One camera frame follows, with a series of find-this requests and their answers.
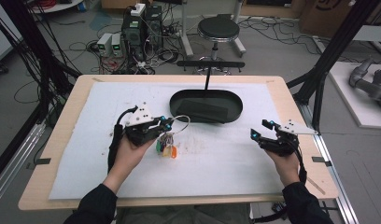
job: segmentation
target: black stool seat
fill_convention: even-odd
[[[205,39],[217,42],[230,42],[238,37],[240,28],[232,20],[212,17],[200,21],[197,31]]]

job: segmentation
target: hand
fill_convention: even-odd
[[[135,166],[141,162],[147,149],[155,140],[150,140],[140,147],[136,147],[124,135],[118,147],[117,156],[112,169],[103,184],[111,189],[115,194],[118,192],[121,184],[132,172]]]
[[[265,152],[275,163],[275,168],[280,175],[284,187],[300,181],[298,176],[299,161],[295,153],[286,157],[280,157],[274,152],[267,150],[265,150]]]

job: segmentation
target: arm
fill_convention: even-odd
[[[296,155],[292,153],[287,157],[280,157],[270,151],[266,153],[275,163],[275,168],[285,187],[283,196],[291,223],[333,223],[319,207],[318,199],[307,190],[304,183],[300,182],[299,162]]]
[[[82,198],[76,213],[72,214],[64,224],[72,223],[106,223],[114,218],[118,190],[135,166],[141,162],[145,152],[154,140],[141,147],[135,147],[123,137],[118,148],[115,163],[106,179],[97,188]]]

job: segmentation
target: wooden table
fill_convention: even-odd
[[[49,164],[37,165],[21,196],[21,210],[74,209],[79,200],[49,200],[60,159],[74,130],[78,116],[89,96],[94,82],[205,82],[203,76],[104,76],[84,75],[80,77],[71,92],[41,158],[51,158]],[[213,76],[210,83],[261,83],[266,84],[281,120],[292,119],[303,123],[303,118],[294,103],[282,77],[259,76]],[[313,162],[312,157],[320,157],[313,137],[300,135],[303,162],[308,172],[306,186],[319,199],[333,199],[338,196],[332,177],[324,162]],[[180,198],[118,199],[118,206],[146,206],[167,204],[240,203],[282,201],[281,195],[227,195]]]

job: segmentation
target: metal stool leg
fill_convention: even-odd
[[[212,48],[211,51],[211,56],[210,57],[202,57],[200,58],[201,61],[220,61],[224,62],[223,59],[220,57],[217,57],[218,55],[218,42],[214,42],[214,47]],[[200,75],[206,75],[207,73],[207,68],[206,67],[195,67],[196,73]],[[212,67],[211,68],[211,75],[218,75],[219,73],[223,74],[224,76],[226,75],[231,75],[231,72],[229,71],[229,68],[222,68],[222,67]]]

